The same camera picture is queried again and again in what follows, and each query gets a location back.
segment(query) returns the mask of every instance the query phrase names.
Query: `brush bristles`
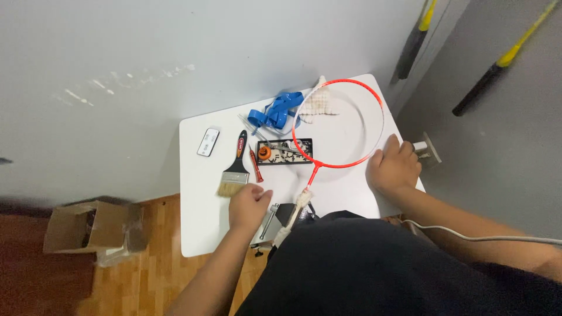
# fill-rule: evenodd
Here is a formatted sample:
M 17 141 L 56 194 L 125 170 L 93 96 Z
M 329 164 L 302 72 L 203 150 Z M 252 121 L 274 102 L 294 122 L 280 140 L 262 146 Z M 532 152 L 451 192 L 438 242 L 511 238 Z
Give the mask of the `brush bristles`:
M 216 191 L 216 194 L 223 197 L 233 197 L 244 187 L 244 185 L 245 184 L 240 183 L 221 182 L 219 185 L 219 189 Z

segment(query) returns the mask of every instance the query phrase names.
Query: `orange spool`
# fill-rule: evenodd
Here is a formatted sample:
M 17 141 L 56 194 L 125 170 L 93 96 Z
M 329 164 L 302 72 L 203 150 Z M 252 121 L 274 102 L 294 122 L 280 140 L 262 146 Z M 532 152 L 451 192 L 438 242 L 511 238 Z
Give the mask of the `orange spool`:
M 268 146 L 260 148 L 260 150 L 257 152 L 257 157 L 260 160 L 268 159 L 269 157 L 271 157 L 271 149 Z

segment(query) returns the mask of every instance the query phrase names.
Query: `hand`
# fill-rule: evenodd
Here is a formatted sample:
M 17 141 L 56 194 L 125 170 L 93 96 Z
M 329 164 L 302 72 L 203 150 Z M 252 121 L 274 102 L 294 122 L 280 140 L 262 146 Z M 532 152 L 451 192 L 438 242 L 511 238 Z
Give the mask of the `hand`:
M 396 196 L 402 188 L 415 188 L 421 163 L 410 142 L 400 144 L 395 134 L 387 143 L 386 152 L 377 150 L 367 166 L 367 183 L 387 197 Z
M 245 185 L 230 199 L 230 229 L 255 234 L 268 210 L 272 195 L 272 190 L 264 193 L 264 189 L 256 184 Z

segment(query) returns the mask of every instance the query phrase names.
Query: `white towel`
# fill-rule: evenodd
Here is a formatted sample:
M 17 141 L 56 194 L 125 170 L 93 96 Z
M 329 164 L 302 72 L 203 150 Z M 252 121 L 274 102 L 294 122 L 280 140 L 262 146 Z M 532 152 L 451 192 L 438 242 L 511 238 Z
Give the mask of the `white towel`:
M 324 76 L 320 76 L 318 79 L 319 85 L 326 82 Z M 299 114 L 301 120 L 305 123 L 312 124 L 314 121 L 314 115 L 327 114 L 327 115 L 338 115 L 339 113 L 334 111 L 330 105 L 330 88 L 322 87 L 318 89 L 302 106 L 301 113 Z

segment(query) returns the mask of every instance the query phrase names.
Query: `black shirt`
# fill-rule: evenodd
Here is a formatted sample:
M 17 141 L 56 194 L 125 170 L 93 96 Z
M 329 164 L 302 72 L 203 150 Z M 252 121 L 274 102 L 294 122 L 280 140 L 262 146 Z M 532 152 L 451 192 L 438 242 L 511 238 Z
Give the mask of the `black shirt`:
M 237 315 L 562 315 L 562 285 L 466 265 L 381 220 L 296 227 Z

